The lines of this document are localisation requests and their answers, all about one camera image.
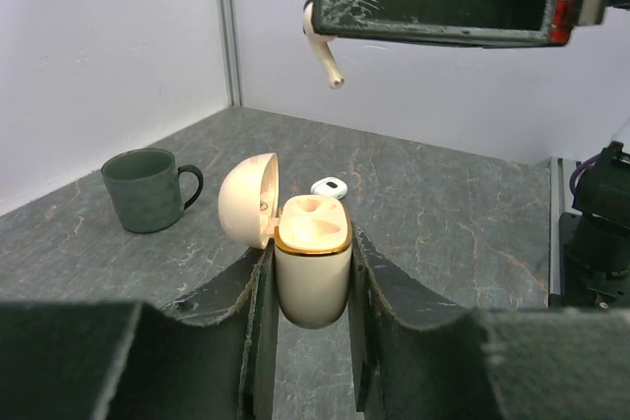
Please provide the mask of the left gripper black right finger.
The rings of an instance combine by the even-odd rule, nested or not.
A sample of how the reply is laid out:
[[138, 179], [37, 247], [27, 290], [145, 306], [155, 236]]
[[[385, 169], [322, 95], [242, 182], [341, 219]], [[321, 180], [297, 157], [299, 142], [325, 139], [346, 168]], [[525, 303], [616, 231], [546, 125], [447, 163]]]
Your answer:
[[625, 419], [625, 309], [481, 310], [424, 286], [352, 231], [354, 399], [368, 419]]

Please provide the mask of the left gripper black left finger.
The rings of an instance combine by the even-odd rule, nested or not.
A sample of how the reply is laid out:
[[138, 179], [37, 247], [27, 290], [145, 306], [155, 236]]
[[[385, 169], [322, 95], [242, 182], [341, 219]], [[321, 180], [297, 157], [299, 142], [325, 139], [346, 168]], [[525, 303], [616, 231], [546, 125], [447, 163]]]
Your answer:
[[1, 306], [5, 419], [269, 419], [279, 305], [272, 249], [246, 251], [157, 308], [127, 301]]

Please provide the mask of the beige earbud charging case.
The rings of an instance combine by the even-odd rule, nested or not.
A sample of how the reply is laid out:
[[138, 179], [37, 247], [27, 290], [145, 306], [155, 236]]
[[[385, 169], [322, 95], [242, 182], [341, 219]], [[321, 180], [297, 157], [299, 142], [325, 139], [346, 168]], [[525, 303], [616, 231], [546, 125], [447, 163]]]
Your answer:
[[223, 231], [253, 249], [274, 247], [284, 316], [318, 330], [344, 312], [350, 278], [352, 224], [334, 197], [297, 195], [279, 204], [275, 153], [248, 157], [223, 179], [218, 215]]

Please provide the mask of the beige earbud one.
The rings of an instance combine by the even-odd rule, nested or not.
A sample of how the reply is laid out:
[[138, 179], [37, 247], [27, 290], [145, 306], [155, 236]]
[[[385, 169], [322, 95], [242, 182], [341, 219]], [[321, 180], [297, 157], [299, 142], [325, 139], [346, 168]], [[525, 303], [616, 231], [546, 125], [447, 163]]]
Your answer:
[[345, 83], [345, 77], [330, 49], [329, 43], [334, 37], [320, 34], [314, 29], [313, 9], [314, 2], [309, 0], [303, 9], [302, 30], [314, 55], [325, 71], [329, 87], [335, 90]]

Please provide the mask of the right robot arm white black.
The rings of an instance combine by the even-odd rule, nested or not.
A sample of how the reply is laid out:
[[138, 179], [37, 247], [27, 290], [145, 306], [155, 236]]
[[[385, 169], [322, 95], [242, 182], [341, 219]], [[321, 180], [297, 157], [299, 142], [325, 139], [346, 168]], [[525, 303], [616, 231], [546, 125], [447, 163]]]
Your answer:
[[[330, 50], [335, 38], [449, 47], [563, 47], [578, 27], [602, 23], [629, 0], [307, 0], [302, 28], [329, 85], [345, 79]], [[568, 181], [570, 211], [552, 224], [554, 305], [629, 304], [629, 130], [622, 127]]]

